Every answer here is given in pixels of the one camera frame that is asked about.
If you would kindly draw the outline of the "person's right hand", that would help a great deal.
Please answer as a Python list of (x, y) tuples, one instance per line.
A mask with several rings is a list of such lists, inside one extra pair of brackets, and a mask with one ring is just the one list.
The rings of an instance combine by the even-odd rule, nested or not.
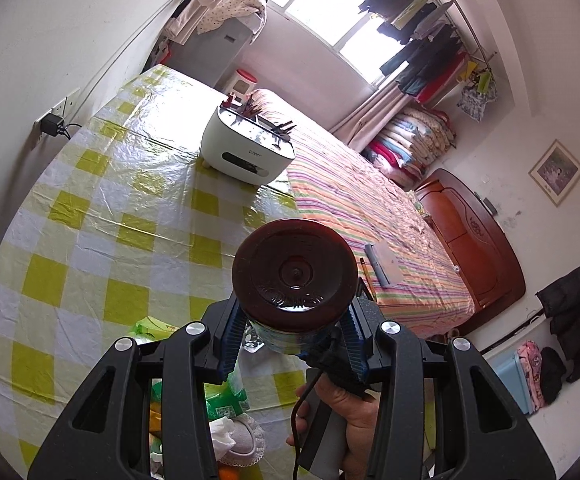
[(288, 445), (297, 452), (296, 466), (319, 479), (363, 479), (372, 448), (379, 401), (355, 396), (314, 370), (296, 390)]

